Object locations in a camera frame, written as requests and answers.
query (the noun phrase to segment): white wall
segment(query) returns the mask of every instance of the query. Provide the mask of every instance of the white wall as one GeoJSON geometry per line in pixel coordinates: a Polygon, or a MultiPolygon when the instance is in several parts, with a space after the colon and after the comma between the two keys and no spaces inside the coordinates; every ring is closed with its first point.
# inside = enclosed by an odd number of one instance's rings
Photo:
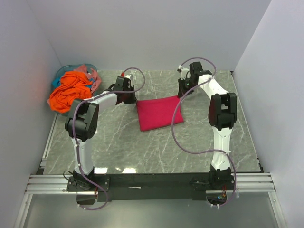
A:
{"type": "Polygon", "coordinates": [[[63,65],[234,70],[270,0],[28,0],[63,65]]]}
{"type": "Polygon", "coordinates": [[[272,0],[234,72],[262,165],[289,227],[303,227],[304,2],[272,0]]]}
{"type": "Polygon", "coordinates": [[[0,227],[13,226],[54,117],[46,103],[60,63],[25,0],[0,7],[0,227]]]}

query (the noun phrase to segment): gray floor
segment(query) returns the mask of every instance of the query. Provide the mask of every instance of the gray floor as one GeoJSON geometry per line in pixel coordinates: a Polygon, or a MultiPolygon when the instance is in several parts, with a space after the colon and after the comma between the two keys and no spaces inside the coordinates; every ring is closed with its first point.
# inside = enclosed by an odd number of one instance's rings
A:
{"type": "MultiPolygon", "coordinates": [[[[114,83],[121,71],[100,71],[102,92],[114,83]]],[[[138,88],[142,76],[133,72],[138,88]]],[[[176,71],[145,71],[146,85],[136,96],[138,100],[176,95],[176,71]]],[[[218,83],[229,92],[236,92],[229,71],[219,71],[218,83]]],[[[213,132],[208,122],[209,98],[201,90],[182,103],[184,123],[175,126],[178,141],[187,149],[201,151],[213,147],[213,132]]],[[[238,172],[260,171],[247,124],[239,100],[238,119],[231,136],[231,156],[238,172]]],[[[62,174],[74,168],[74,150],[64,129],[66,118],[58,116],[44,174],[62,174]]],[[[205,172],[210,170],[212,154],[191,155],[180,150],[173,141],[170,127],[140,132],[135,104],[119,104],[99,114],[97,133],[93,138],[92,158],[97,172],[160,173],[205,172]]]]}
{"type": "Polygon", "coordinates": [[[220,210],[190,199],[125,200],[98,211],[76,206],[75,195],[34,195],[27,228],[277,228],[268,193],[240,193],[220,210]]]}

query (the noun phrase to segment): orange towel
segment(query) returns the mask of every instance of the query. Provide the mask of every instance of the orange towel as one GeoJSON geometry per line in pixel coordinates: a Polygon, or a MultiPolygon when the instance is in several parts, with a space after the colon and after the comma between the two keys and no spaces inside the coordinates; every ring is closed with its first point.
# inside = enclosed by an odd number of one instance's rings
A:
{"type": "Polygon", "coordinates": [[[51,109],[59,113],[70,111],[75,98],[92,97],[90,88],[86,87],[92,83],[82,72],[66,72],[60,79],[60,86],[49,97],[51,109]]]}

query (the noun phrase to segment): gray marble tabletop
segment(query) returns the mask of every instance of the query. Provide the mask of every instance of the gray marble tabletop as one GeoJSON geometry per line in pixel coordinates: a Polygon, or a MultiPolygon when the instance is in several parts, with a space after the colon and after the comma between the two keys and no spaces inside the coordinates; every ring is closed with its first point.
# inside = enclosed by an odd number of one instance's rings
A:
{"type": "MultiPolygon", "coordinates": [[[[101,93],[114,83],[121,71],[99,71],[101,93]]],[[[143,82],[138,72],[133,84],[138,88],[143,82]]],[[[137,92],[138,100],[177,95],[179,74],[176,71],[144,71],[146,85],[137,92]]],[[[229,71],[219,71],[215,79],[227,91],[235,92],[229,71]]],[[[174,128],[177,140],[184,148],[202,151],[213,148],[213,131],[208,122],[210,100],[203,90],[189,95],[181,105],[184,122],[174,128]]],[[[238,172],[260,171],[245,117],[237,101],[237,122],[233,128],[230,149],[238,172]]],[[[66,117],[57,117],[44,174],[62,174],[74,168],[73,145],[65,131],[66,117]]],[[[92,139],[92,159],[97,172],[107,173],[162,173],[208,172],[212,153],[193,155],[183,152],[175,144],[171,128],[163,127],[148,132],[139,129],[135,104],[119,104],[99,114],[98,127],[92,139]]]]}

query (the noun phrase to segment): pile of clothes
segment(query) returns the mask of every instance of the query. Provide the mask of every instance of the pile of clothes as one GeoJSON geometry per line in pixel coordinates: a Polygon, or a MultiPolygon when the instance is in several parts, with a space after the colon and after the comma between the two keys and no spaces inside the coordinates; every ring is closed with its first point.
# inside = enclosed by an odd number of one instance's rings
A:
{"type": "Polygon", "coordinates": [[[101,79],[94,69],[91,70],[92,73],[88,73],[87,66],[83,64],[55,79],[53,85],[56,89],[47,101],[53,111],[61,114],[67,113],[70,111],[74,99],[87,99],[93,96],[101,79]]]}

